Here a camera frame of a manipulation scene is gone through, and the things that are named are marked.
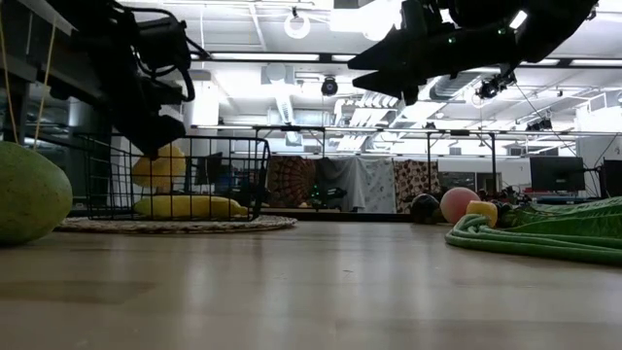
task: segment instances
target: round rug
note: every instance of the round rug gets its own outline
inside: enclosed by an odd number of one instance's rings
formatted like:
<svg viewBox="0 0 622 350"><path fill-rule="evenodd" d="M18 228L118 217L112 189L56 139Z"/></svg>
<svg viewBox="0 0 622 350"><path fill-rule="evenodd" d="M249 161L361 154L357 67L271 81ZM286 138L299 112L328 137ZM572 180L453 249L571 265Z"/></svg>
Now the round rug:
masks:
<svg viewBox="0 0 622 350"><path fill-rule="evenodd" d="M84 233L224 233L291 228L296 219L260 216L251 222L104 221L67 218L56 231Z"/></svg>

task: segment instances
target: black wire basket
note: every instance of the black wire basket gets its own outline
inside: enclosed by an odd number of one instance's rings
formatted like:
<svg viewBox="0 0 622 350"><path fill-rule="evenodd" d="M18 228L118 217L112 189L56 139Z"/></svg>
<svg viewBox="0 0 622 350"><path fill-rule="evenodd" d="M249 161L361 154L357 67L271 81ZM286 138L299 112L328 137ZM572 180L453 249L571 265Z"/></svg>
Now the black wire basket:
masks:
<svg viewBox="0 0 622 350"><path fill-rule="evenodd" d="M186 136L149 158L120 135L79 137L92 220L248 222L267 202L265 139Z"/></svg>

